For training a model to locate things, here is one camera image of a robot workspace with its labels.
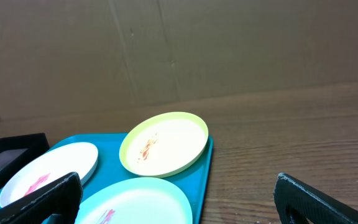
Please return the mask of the white plate with red stain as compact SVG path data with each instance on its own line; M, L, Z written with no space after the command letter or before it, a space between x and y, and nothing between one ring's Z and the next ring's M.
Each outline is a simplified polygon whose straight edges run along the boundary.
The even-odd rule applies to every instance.
M0 207L5 207L70 172L85 184L98 165L98 148L89 142L75 142L46 152L23 167L2 188Z

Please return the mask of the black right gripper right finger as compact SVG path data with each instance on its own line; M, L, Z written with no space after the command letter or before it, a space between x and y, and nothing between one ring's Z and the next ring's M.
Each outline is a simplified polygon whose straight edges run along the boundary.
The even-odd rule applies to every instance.
M358 224L358 211L312 186L279 173L273 199L282 224Z

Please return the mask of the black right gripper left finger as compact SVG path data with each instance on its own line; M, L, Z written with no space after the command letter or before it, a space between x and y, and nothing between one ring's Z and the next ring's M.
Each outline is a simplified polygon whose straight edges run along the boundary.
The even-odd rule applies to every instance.
M0 224L74 223L83 188L76 172L70 172L0 209Z

